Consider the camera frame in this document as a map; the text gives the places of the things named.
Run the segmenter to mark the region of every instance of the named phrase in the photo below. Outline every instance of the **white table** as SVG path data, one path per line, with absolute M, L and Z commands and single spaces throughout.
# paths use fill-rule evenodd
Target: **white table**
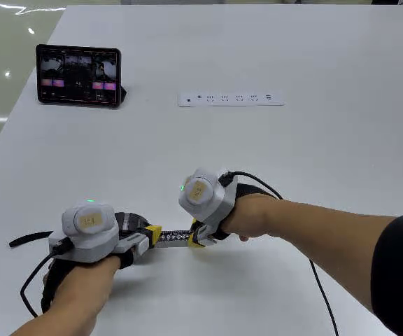
M 19 289 L 88 197 L 169 230 L 198 166 L 253 172 L 299 202 L 403 214 L 403 7 L 69 7 L 50 43 L 118 47 L 116 111 L 43 106 L 33 73 L 0 135 L 0 335 Z M 282 90 L 284 107 L 178 108 L 183 90 Z M 324 272 L 341 335 L 390 335 Z M 28 291 L 37 311 L 40 276 Z M 279 239 L 151 251 L 118 272 L 94 335 L 332 335 L 307 259 Z

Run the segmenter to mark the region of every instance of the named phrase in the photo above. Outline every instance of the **yellow label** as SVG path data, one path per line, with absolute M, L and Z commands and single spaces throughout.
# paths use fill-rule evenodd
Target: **yellow label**
M 192 188 L 189 197 L 192 198 L 194 201 L 198 201 L 200 197 L 203 195 L 204 190 L 206 189 L 206 184 L 197 181 Z
M 102 216 L 99 212 L 96 213 L 90 213 L 89 215 L 86 216 L 80 216 L 78 219 L 79 226 L 82 229 L 88 229 L 93 226 L 98 226 L 102 225 Z

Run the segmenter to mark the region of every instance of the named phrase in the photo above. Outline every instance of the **electrical outlet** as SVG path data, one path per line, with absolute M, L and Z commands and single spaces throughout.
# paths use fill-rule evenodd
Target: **electrical outlet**
M 233 93 L 180 93 L 178 105 L 180 107 L 194 106 L 282 106 L 285 103 L 279 94 L 271 92 L 233 92 Z

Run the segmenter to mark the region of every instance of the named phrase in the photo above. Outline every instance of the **white controller housing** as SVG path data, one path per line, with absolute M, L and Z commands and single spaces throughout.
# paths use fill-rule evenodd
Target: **white controller housing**
M 198 230 L 197 239 L 205 246 L 215 243 L 210 236 L 217 231 L 220 222 L 229 215 L 236 203 L 237 176 L 223 187 L 218 179 L 225 172 L 213 174 L 198 168 L 186 178 L 178 198 L 182 208 L 204 224 Z
M 62 215 L 62 230 L 49 236 L 49 251 L 57 242 L 69 237 L 74 248 L 54 258 L 95 263 L 112 253 L 119 242 L 119 226 L 113 207 L 88 203 L 66 210 Z

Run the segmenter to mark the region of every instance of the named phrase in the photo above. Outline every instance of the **cable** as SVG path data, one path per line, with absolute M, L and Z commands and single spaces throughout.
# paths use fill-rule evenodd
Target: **cable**
M 32 314 L 33 317 L 37 317 L 38 314 L 34 311 L 34 308 L 32 308 L 31 304 L 29 303 L 26 294 L 24 292 L 26 291 L 27 286 L 31 283 L 32 279 L 36 276 L 38 271 L 46 264 L 49 259 L 54 257 L 56 253 L 51 252 L 49 253 L 38 265 L 35 267 L 34 271 L 32 271 L 31 275 L 27 278 L 25 281 L 24 285 L 22 285 L 21 290 L 20 290 L 20 295 L 21 295 L 21 300 L 24 302 L 24 305 L 26 306 L 27 310 Z
M 55 256 L 58 256 L 60 254 L 64 254 L 73 248 L 74 244 L 69 239 L 69 237 L 59 240 L 57 244 L 52 248 L 52 251 L 35 267 L 35 269 L 26 279 L 25 283 L 22 285 L 20 290 L 21 300 L 24 302 L 24 305 L 26 306 L 27 310 L 29 310 L 29 312 L 32 314 L 33 317 L 37 317 L 38 314 L 34 311 L 34 309 L 32 308 L 31 304 L 29 303 L 26 297 L 26 294 L 24 293 L 26 291 L 27 286 L 31 283 L 32 279 L 41 270 L 44 264 L 46 264 L 49 261 L 49 259 L 54 258 Z
M 218 181 L 220 182 L 220 184 L 222 186 L 225 187 L 225 186 L 228 186 L 232 182 L 232 180 L 233 180 L 233 178 L 235 176 L 249 177 L 250 179 L 253 179 L 256 182 L 262 184 L 264 187 L 266 187 L 268 190 L 270 190 L 273 194 L 275 194 L 275 196 L 277 196 L 277 198 L 279 198 L 280 200 L 283 200 L 283 197 L 281 196 L 281 194 L 279 194 L 279 192 L 274 190 L 270 185 L 266 184 L 260 178 L 254 176 L 252 174 L 246 173 L 244 171 L 229 171 L 229 172 L 223 174 L 218 179 Z M 332 312 L 332 309 L 331 309 L 330 304 L 329 304 L 329 300 L 327 299 L 326 293 L 325 293 L 325 291 L 323 289 L 323 286 L 321 285 L 320 278 L 318 278 L 318 273 L 316 271 L 315 264 L 313 263 L 313 261 L 311 259 L 309 259 L 309 262 L 310 262 L 311 267 L 312 267 L 313 275 L 315 276 L 316 284 L 318 285 L 318 287 L 320 289 L 321 295 L 322 295 L 322 297 L 323 297 L 323 299 L 325 301 L 326 307 L 327 307 L 327 311 L 329 312 L 330 320 L 331 320 L 332 325 L 334 327 L 335 336 L 339 336 L 339 331 L 337 329 L 337 324 L 335 323 L 334 313 Z
M 51 233 L 52 233 L 52 231 L 41 231 L 41 232 L 35 232 L 35 233 L 31 233 L 31 234 L 26 234 L 25 236 L 22 236 L 20 238 L 14 239 L 10 243 L 8 243 L 8 245 L 11 248 L 14 248 L 14 247 L 17 247 L 19 245 L 23 245 L 23 244 L 26 244 L 26 243 L 33 242 L 34 240 L 49 237 Z

